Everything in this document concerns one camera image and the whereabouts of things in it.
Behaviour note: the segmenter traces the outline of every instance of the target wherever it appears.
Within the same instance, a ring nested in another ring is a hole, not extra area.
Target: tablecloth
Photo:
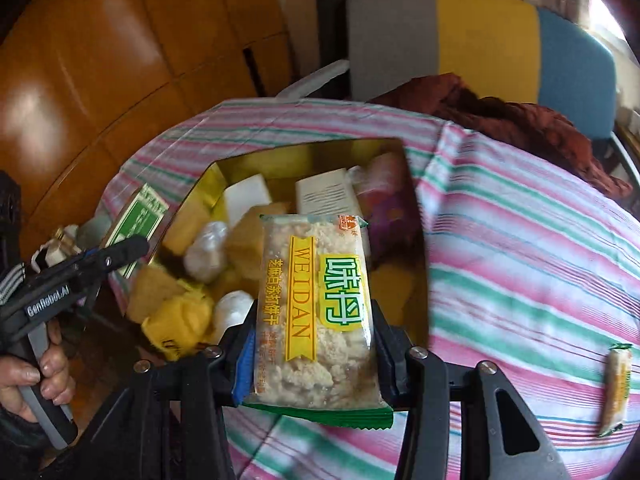
[[[634,351],[625,427],[595,436],[608,346],[639,342],[640,226],[569,173],[451,122],[394,108],[232,100],[140,149],[107,186],[98,211],[114,218],[148,182],[174,212],[204,169],[228,156],[389,136],[404,140],[422,213],[430,349],[462,365],[498,363],[572,477],[606,476],[640,422]],[[111,279],[121,306],[128,285]],[[406,420],[396,413],[390,430],[359,431],[249,408],[226,410],[225,418],[240,478],[350,480],[393,478]],[[460,474],[459,405],[451,405],[450,420],[453,479]]]

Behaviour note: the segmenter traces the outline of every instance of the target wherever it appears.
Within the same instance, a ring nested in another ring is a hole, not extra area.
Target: metal screw
[[[414,359],[426,359],[429,355],[429,351],[421,346],[412,346],[409,348],[409,354]]]
[[[146,374],[149,370],[151,370],[151,363],[146,359],[140,359],[133,365],[133,371],[137,374]]]
[[[207,346],[202,353],[207,359],[217,359],[222,355],[222,348],[219,346]]]
[[[489,375],[493,375],[498,371],[498,367],[491,361],[482,361],[479,368],[481,372]]]

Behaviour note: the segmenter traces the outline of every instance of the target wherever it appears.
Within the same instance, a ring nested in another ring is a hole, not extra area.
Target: red cloth
[[[372,103],[429,114],[482,132],[544,158],[614,200],[631,194],[630,184],[609,176],[591,151],[591,141],[562,114],[540,105],[479,99],[462,78],[448,73],[411,79]]]

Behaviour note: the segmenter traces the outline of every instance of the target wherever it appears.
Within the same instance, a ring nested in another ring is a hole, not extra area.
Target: fingernail
[[[40,372],[35,368],[25,368],[22,372],[25,381],[37,383],[40,380]]]

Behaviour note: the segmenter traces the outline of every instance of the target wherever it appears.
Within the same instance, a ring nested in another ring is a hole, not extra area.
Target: hand
[[[40,359],[44,376],[40,391],[45,399],[52,399],[57,406],[68,404],[76,392],[76,382],[69,375],[69,361],[60,346],[62,334],[57,320],[47,323],[49,349]],[[28,422],[37,422],[31,408],[24,402],[18,386],[33,386],[40,381],[40,371],[22,359],[0,357],[0,404],[8,411]]]

